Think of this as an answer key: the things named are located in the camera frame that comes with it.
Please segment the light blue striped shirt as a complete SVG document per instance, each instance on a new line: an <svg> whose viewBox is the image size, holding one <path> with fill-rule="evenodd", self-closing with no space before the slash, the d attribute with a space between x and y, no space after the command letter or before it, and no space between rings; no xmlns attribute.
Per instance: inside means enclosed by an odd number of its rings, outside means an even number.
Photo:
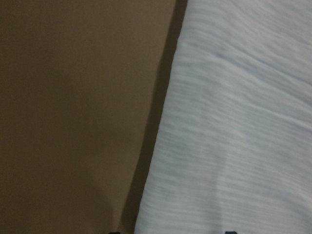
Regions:
<svg viewBox="0 0 312 234"><path fill-rule="evenodd" d="M311 231L311 1L188 1L135 233Z"/></svg>

